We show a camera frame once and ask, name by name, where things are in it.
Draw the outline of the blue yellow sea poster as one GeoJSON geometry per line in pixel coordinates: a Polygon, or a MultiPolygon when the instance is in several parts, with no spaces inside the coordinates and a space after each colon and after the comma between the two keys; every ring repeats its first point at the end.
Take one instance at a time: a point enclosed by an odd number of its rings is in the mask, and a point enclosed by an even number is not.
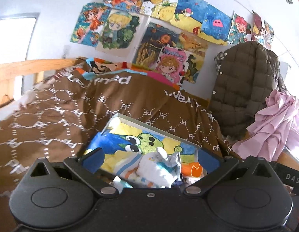
{"type": "Polygon", "coordinates": [[[231,17],[204,0],[178,0],[175,7],[164,5],[161,20],[211,43],[226,45],[231,17]]]}

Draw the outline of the pink anime girl poster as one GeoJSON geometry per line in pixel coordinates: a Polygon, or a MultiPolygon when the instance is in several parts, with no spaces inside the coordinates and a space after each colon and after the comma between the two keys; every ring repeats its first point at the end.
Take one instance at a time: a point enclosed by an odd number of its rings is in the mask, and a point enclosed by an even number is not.
{"type": "Polygon", "coordinates": [[[181,86],[188,69],[188,54],[180,48],[164,46],[158,56],[155,70],[167,80],[181,86]]]}

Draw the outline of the blond boy green poster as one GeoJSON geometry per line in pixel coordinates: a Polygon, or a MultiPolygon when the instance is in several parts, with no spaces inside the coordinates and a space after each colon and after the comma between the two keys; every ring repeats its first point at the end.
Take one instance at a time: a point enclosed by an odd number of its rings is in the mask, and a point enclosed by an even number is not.
{"type": "Polygon", "coordinates": [[[117,57],[127,57],[146,20],[147,17],[140,14],[112,9],[99,35],[96,50],[117,57]]]}

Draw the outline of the pink crumpled cloth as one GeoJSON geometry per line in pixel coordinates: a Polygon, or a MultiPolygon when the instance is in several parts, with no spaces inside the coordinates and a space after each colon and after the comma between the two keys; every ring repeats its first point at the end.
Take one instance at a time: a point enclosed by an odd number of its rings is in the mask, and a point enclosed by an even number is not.
{"type": "Polygon", "coordinates": [[[299,101],[295,96],[273,90],[266,107],[256,112],[247,127],[250,137],[237,141],[232,150],[242,159],[249,156],[276,161],[285,147],[299,149],[299,101]]]}

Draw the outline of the brown PF patterned duvet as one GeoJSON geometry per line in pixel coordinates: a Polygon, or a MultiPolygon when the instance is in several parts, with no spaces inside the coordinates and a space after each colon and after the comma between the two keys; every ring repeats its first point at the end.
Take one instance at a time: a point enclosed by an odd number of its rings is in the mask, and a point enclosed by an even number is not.
{"type": "Polygon", "coordinates": [[[129,69],[94,74],[82,61],[0,108],[0,197],[9,197],[38,158],[78,154],[116,113],[223,157],[232,154],[202,100],[129,69]]]}

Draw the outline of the colourful poster far right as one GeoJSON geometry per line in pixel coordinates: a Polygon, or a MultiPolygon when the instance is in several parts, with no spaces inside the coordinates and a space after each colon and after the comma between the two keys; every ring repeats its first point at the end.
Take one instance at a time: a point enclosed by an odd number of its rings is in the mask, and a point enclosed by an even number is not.
{"type": "Polygon", "coordinates": [[[253,11],[253,30],[251,40],[257,41],[267,49],[271,49],[274,38],[273,28],[253,11]]]}

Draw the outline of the orange haired mermaid poster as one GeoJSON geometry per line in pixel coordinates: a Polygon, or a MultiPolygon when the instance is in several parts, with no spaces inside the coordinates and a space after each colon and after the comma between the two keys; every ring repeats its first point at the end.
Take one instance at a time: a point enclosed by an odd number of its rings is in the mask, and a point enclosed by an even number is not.
{"type": "Polygon", "coordinates": [[[93,2],[84,5],[70,41],[76,44],[96,47],[110,11],[111,9],[103,3],[93,2]]]}

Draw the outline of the red haired girl poster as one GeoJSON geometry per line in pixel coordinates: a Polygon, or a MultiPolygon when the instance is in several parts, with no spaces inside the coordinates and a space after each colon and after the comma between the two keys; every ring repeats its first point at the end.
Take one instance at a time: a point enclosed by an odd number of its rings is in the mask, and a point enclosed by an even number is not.
{"type": "Polygon", "coordinates": [[[246,43],[251,40],[251,24],[236,13],[233,15],[231,28],[228,34],[228,44],[246,43]]]}

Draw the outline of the dark sunflower painting poster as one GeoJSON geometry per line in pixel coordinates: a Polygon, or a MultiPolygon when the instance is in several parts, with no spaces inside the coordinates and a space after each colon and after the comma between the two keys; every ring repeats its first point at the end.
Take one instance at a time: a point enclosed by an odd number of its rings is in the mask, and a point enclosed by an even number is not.
{"type": "Polygon", "coordinates": [[[155,65],[164,46],[186,51],[188,69],[183,81],[196,83],[204,64],[208,44],[205,40],[185,32],[176,33],[162,25],[150,22],[136,51],[133,63],[156,71],[155,65]]]}

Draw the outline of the window with grey frame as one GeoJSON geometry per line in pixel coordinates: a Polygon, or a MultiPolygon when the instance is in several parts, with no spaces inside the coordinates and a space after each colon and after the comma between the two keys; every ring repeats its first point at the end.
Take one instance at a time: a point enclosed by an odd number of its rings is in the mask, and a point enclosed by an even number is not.
{"type": "Polygon", "coordinates": [[[25,61],[39,13],[0,16],[0,64],[25,61]]]}

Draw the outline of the moon night poster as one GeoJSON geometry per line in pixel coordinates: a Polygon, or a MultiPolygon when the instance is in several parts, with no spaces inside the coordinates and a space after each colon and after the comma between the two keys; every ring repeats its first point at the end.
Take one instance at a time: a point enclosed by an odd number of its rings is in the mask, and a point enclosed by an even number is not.
{"type": "Polygon", "coordinates": [[[173,18],[178,0],[143,0],[140,13],[163,21],[173,18]]]}

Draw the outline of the brown quilted jacket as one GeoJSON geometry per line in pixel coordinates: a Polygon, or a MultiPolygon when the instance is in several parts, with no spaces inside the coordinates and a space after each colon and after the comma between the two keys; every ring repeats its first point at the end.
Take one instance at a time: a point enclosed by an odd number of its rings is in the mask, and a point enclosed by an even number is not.
{"type": "Polygon", "coordinates": [[[286,92],[278,56],[260,43],[239,43],[217,55],[209,109],[224,136],[241,137],[273,90],[286,92]]]}

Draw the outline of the grey box with frog drawing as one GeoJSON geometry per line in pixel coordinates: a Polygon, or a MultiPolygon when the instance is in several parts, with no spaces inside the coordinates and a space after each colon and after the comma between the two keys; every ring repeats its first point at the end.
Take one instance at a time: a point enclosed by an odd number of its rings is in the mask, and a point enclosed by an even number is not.
{"type": "MultiPolygon", "coordinates": [[[[100,169],[115,176],[113,184],[117,187],[145,187],[115,175],[112,168],[116,161],[125,158],[130,152],[145,155],[156,152],[157,147],[164,148],[167,154],[178,152],[181,164],[198,162],[198,147],[195,144],[123,114],[111,117],[102,131],[93,137],[84,153],[88,154],[96,148],[104,151],[104,162],[100,169]]],[[[184,183],[190,185],[202,177],[185,177],[180,174],[180,180],[175,181],[172,186],[184,183]]]]}

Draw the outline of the blue white tissue packet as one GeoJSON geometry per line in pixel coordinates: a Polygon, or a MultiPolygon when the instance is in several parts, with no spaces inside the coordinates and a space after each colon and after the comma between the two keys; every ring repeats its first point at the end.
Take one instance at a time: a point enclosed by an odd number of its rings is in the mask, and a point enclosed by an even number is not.
{"type": "Polygon", "coordinates": [[[130,152],[125,158],[116,161],[112,173],[146,188],[167,188],[158,185],[156,161],[156,152],[145,155],[130,152]]]}

